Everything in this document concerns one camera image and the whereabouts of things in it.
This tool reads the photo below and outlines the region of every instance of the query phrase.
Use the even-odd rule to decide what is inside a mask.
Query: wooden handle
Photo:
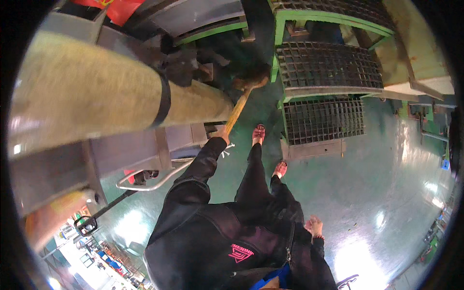
[[[240,99],[238,99],[237,104],[233,108],[233,111],[229,117],[229,120],[227,120],[227,123],[226,123],[227,134],[231,133],[232,128],[235,125],[235,122],[240,116],[240,113],[242,113],[242,110],[245,107],[246,101],[248,100],[248,97],[250,96],[251,90],[252,89],[245,89],[244,94],[240,97]]]

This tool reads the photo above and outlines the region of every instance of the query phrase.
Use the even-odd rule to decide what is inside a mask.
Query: zipper
[[[284,267],[286,263],[289,263],[289,265],[290,265],[290,261],[291,261],[291,244],[293,243],[293,235],[294,234],[295,234],[295,222],[292,221],[291,222],[291,228],[290,228],[289,241],[288,241],[287,247],[285,248],[285,251],[286,251],[285,261],[282,264],[281,268]]]

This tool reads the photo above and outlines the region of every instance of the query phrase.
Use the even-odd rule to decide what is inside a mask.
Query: black pants
[[[269,193],[261,154],[261,144],[256,143],[248,155],[248,168],[234,201],[244,205],[263,204],[274,211],[279,218],[289,218],[304,223],[301,204],[295,200],[287,185],[283,184],[276,175],[271,178],[271,193]]]

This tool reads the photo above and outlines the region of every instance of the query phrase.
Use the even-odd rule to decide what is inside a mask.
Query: red object
[[[135,170],[124,170],[124,175],[128,175],[129,173],[131,172],[134,172]],[[131,176],[127,179],[127,181],[129,181],[130,184],[134,184],[134,176]]]
[[[145,0],[71,0],[82,5],[104,9],[109,5],[106,15],[114,24],[123,26]]]

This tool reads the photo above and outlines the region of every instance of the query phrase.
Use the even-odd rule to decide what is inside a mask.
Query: foot
[[[272,176],[277,175],[278,178],[282,178],[286,172],[287,172],[287,162],[282,160],[279,162],[279,164],[277,164],[276,169],[274,169],[274,173],[272,174]]]
[[[258,124],[256,128],[253,130],[253,134],[251,135],[252,138],[252,146],[255,146],[256,143],[263,145],[264,135],[266,135],[266,131],[263,124]]]

